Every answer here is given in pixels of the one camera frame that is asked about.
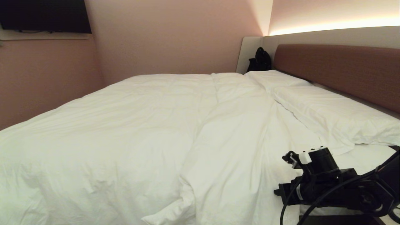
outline wall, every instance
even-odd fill
[[[249,2],[252,6],[253,14],[256,17],[257,24],[261,29],[262,35],[267,36],[270,27],[272,4],[274,0],[249,0]]]
[[[250,0],[86,0],[107,84],[138,74],[234,72],[261,36]]]
[[[269,35],[400,25],[399,0],[274,0]]]
[[[0,130],[104,87],[93,39],[5,41]]]

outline pillow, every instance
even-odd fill
[[[273,88],[281,86],[312,86],[312,84],[306,80],[276,70],[250,71],[246,73],[245,76],[264,86],[268,93],[271,93]]]
[[[400,120],[315,86],[277,87],[273,97],[340,155],[354,144],[400,145]]]

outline white duvet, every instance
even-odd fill
[[[240,74],[136,76],[0,132],[0,224],[275,225],[319,144]]]

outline black backpack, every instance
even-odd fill
[[[271,70],[271,57],[262,47],[259,47],[256,52],[255,58],[250,58],[250,65],[247,69],[249,71],[266,71]]]

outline white headboard panel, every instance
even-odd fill
[[[279,44],[335,44],[400,48],[400,26],[322,30],[266,36],[263,40],[263,48],[270,54],[271,59],[274,58]]]
[[[262,46],[263,37],[244,37],[240,48],[236,73],[245,74],[249,67],[249,59],[254,58],[256,51]]]

